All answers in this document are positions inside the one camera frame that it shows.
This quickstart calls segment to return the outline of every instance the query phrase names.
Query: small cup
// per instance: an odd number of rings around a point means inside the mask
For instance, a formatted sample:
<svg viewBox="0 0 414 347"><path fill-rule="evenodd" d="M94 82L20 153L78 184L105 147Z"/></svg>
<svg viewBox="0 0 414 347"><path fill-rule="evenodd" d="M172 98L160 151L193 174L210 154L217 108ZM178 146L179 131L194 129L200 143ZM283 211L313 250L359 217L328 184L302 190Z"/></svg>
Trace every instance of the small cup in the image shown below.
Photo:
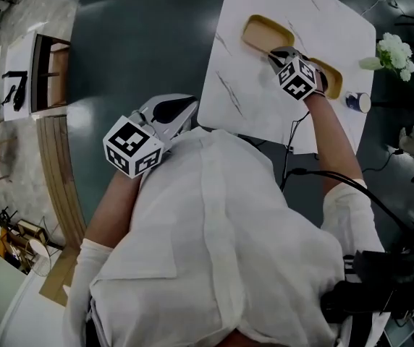
<svg viewBox="0 0 414 347"><path fill-rule="evenodd" d="M371 109L371 99L367 93L352 93L349 91L345 94L345 105L354 111L368 113Z"/></svg>

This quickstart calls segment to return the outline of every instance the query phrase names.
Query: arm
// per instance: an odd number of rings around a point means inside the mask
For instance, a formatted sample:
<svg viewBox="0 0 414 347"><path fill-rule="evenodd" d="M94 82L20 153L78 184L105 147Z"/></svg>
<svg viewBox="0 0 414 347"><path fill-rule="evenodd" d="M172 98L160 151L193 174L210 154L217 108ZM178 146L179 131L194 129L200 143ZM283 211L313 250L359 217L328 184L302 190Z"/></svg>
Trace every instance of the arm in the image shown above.
<svg viewBox="0 0 414 347"><path fill-rule="evenodd" d="M305 104L315 128L320 169L339 172L351 179L363 179L352 146L328 100L322 95L311 94L305 99ZM324 194L338 184L341 183L325 177Z"/></svg>
<svg viewBox="0 0 414 347"><path fill-rule="evenodd" d="M339 172L365 186L360 165L331 104L318 94L308 96L305 103L313 119L320 169ZM327 177L324 177L324 194L321 229L338 239L344 255L355 254L357 250L384 251L367 196Z"/></svg>
<svg viewBox="0 0 414 347"><path fill-rule="evenodd" d="M85 346L85 319L90 306L90 284L112 249L130 231L130 220L141 177L129 179L117 171L96 209L77 258L63 320L64 345Z"/></svg>
<svg viewBox="0 0 414 347"><path fill-rule="evenodd" d="M109 248L130 231L130 220L140 189L141 176L130 179L117 171L94 212L85 238Z"/></svg>

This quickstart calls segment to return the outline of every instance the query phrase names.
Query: white sleeve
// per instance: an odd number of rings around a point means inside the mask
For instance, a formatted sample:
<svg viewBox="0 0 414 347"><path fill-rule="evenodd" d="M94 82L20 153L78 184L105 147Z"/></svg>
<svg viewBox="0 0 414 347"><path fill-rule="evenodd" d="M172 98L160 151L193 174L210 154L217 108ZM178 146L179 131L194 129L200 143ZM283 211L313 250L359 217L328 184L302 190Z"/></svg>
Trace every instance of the white sleeve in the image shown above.
<svg viewBox="0 0 414 347"><path fill-rule="evenodd" d="M83 239L62 321L65 347L85 346L85 320L90 307L90 284L98 275L112 248Z"/></svg>
<svg viewBox="0 0 414 347"><path fill-rule="evenodd" d="M366 187L363 180L357 183ZM384 252L374 226L371 200L357 189L341 183L324 198L322 230L334 235L345 255L358 251Z"/></svg>

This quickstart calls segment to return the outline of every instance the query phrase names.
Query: white flower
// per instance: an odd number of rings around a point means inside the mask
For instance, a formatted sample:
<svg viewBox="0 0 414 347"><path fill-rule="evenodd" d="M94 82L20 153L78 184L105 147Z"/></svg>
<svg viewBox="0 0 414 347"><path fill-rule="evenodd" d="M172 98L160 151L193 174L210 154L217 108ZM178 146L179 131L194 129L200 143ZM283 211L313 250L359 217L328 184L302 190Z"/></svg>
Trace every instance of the white flower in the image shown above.
<svg viewBox="0 0 414 347"><path fill-rule="evenodd" d="M411 72L409 72L406 68L402 69L402 71L400 71L400 77L403 81L408 82L411 78Z"/></svg>
<svg viewBox="0 0 414 347"><path fill-rule="evenodd" d="M401 43L400 50L402 50L408 58L410 58L413 55L413 52L411 51L410 46L407 43Z"/></svg>
<svg viewBox="0 0 414 347"><path fill-rule="evenodd" d="M390 60L392 62L392 66L397 69L405 68L407 65L407 57L400 50L390 51Z"/></svg>
<svg viewBox="0 0 414 347"><path fill-rule="evenodd" d="M385 40L381 40L378 42L379 50L388 51L389 50L389 43Z"/></svg>
<svg viewBox="0 0 414 347"><path fill-rule="evenodd" d="M400 38L400 36L398 36L398 35L392 35L392 40L395 42L395 43L398 43L398 44L401 44L402 43L402 39Z"/></svg>
<svg viewBox="0 0 414 347"><path fill-rule="evenodd" d="M413 73L414 72L414 63L411 60L407 61L407 66L405 67L405 69L407 71L409 71L409 73Z"/></svg>
<svg viewBox="0 0 414 347"><path fill-rule="evenodd" d="M386 32L384 33L382 37L384 38L384 40L391 40L393 37L393 34Z"/></svg>

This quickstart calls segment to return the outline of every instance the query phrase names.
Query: gray floor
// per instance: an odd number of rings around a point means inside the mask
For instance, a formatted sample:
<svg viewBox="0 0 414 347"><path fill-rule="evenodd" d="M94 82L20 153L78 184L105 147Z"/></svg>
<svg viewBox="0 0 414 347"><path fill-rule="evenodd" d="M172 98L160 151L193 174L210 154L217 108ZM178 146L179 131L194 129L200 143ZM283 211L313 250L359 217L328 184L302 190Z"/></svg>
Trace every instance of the gray floor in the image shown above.
<svg viewBox="0 0 414 347"><path fill-rule="evenodd" d="M77 0L23 0L3 13L0 20L0 102L3 100L1 75L7 46L34 26L39 33L69 40L77 4ZM40 223L45 216L51 232L58 221L43 175L35 120L1 123L0 140L13 136L17 141L9 148L1 149L0 176L7 172L9 178L0 181L0 210L9 206L10 213L18 211L14 220L23 218L31 223ZM56 243L63 243L60 228L56 229L53 238Z"/></svg>

